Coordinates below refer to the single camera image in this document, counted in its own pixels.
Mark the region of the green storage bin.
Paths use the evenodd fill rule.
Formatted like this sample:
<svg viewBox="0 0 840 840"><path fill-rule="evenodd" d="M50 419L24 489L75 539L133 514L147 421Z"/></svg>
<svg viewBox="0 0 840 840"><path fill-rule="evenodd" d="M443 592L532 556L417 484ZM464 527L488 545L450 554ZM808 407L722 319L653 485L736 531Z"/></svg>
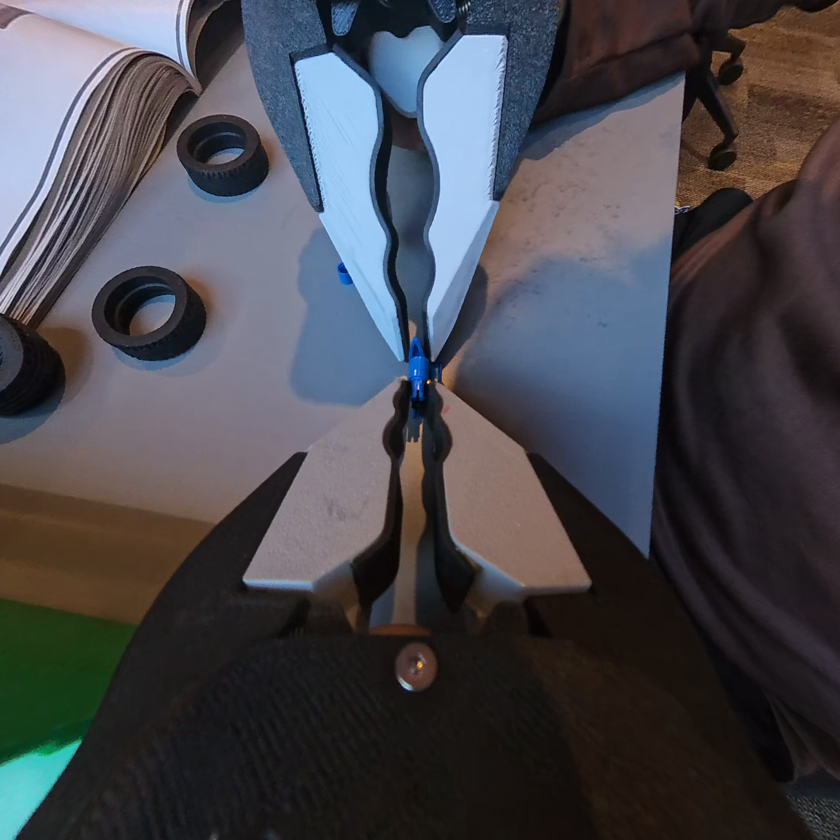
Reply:
<svg viewBox="0 0 840 840"><path fill-rule="evenodd" d="M16 837L67 767L135 629L2 600L2 838Z"/></svg>

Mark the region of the person's right forearm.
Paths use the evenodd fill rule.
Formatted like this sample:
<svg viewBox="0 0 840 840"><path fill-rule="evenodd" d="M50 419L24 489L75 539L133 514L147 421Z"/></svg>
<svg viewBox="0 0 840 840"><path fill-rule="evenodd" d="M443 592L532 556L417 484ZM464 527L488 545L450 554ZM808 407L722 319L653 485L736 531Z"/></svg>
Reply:
<svg viewBox="0 0 840 840"><path fill-rule="evenodd" d="M699 57L687 1L567 2L531 128L614 102Z"/></svg>

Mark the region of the open instruction booklet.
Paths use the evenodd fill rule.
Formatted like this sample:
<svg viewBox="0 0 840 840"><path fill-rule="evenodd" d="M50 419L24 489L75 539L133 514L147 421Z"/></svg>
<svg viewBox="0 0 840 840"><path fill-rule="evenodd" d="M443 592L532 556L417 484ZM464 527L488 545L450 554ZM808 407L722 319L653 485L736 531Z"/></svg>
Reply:
<svg viewBox="0 0 840 840"><path fill-rule="evenodd" d="M1 311L35 328L236 50L241 3L1 11Z"/></svg>

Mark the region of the person's black trousers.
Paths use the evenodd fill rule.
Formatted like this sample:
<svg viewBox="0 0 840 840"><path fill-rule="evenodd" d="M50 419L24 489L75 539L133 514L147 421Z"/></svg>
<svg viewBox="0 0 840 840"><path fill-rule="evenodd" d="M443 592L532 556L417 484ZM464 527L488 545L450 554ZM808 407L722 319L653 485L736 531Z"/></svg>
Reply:
<svg viewBox="0 0 840 840"><path fill-rule="evenodd" d="M702 203L675 214L671 262L690 250L704 237L717 231L753 203L750 194L738 187L722 187Z"/></svg>

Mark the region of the black toy tyre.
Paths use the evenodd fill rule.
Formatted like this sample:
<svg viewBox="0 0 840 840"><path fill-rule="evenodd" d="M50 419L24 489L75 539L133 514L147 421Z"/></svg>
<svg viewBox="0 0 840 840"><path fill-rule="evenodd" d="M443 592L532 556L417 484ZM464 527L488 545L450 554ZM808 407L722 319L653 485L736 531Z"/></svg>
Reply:
<svg viewBox="0 0 840 840"><path fill-rule="evenodd" d="M64 374L59 353L34 329L1 315L1 416L41 404Z"/></svg>
<svg viewBox="0 0 840 840"><path fill-rule="evenodd" d="M257 130L232 114L192 122L181 131L176 153L192 183L212 196L249 193L266 179L270 169Z"/></svg>
<svg viewBox="0 0 840 840"><path fill-rule="evenodd" d="M133 334L131 323L152 300L172 297L173 307L158 328ZM207 323L203 300L177 273L161 266L137 266L111 278L91 307L97 335L115 350L139 361L168 361L188 352Z"/></svg>

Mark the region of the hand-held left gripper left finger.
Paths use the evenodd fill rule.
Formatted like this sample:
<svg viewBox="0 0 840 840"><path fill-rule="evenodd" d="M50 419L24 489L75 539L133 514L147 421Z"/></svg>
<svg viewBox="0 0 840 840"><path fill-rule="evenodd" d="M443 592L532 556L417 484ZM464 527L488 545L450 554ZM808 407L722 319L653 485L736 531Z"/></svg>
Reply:
<svg viewBox="0 0 840 840"><path fill-rule="evenodd" d="M389 384L305 453L250 562L251 589L370 607L400 558L405 383Z"/></svg>

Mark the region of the grey desk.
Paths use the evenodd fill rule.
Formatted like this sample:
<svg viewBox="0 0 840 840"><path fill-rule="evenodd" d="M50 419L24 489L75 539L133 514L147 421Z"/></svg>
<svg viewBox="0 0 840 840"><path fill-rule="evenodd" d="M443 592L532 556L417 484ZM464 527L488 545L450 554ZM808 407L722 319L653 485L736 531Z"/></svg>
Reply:
<svg viewBox="0 0 840 840"><path fill-rule="evenodd" d="M682 82L529 139L445 352L444 383L648 554ZM270 128L246 50L185 123L235 113L270 158L197 190L164 148L42 323L63 391L2 420L2 598L137 623L209 529L402 369ZM178 360L102 342L91 304L157 265L203 296Z"/></svg>

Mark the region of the black chair base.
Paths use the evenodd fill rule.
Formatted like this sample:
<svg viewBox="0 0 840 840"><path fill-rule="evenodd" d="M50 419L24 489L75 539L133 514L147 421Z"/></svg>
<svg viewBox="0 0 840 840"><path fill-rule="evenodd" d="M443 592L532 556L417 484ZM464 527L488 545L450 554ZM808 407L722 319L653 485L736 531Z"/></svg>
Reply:
<svg viewBox="0 0 840 840"><path fill-rule="evenodd" d="M746 43L724 29L700 36L698 44L699 60L686 71L682 120L687 119L696 101L700 101L722 135L721 142L708 155L707 167L722 172L737 159L735 143L739 129L721 87L731 85L743 73L741 55Z"/></svg>

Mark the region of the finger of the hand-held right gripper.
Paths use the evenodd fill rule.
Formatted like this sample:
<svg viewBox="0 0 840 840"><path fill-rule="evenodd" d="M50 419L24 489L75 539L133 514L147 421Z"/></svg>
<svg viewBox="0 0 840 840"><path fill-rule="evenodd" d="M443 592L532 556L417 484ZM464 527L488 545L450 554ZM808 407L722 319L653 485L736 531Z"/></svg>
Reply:
<svg viewBox="0 0 840 840"><path fill-rule="evenodd" d="M435 360L444 349L496 218L494 197L508 37L454 35L418 83L417 120L434 170L424 242L434 264L424 304Z"/></svg>
<svg viewBox="0 0 840 840"><path fill-rule="evenodd" d="M382 92L342 49L300 58L294 72L320 191L318 215L375 326L406 361L407 307L386 191L392 133Z"/></svg>

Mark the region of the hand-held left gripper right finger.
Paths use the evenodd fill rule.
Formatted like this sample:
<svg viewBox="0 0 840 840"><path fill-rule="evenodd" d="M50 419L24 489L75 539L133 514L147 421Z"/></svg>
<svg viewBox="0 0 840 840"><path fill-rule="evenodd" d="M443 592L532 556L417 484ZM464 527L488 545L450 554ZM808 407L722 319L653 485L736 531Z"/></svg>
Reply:
<svg viewBox="0 0 840 840"><path fill-rule="evenodd" d="M427 500L451 612L590 590L524 448L443 385L427 392Z"/></svg>

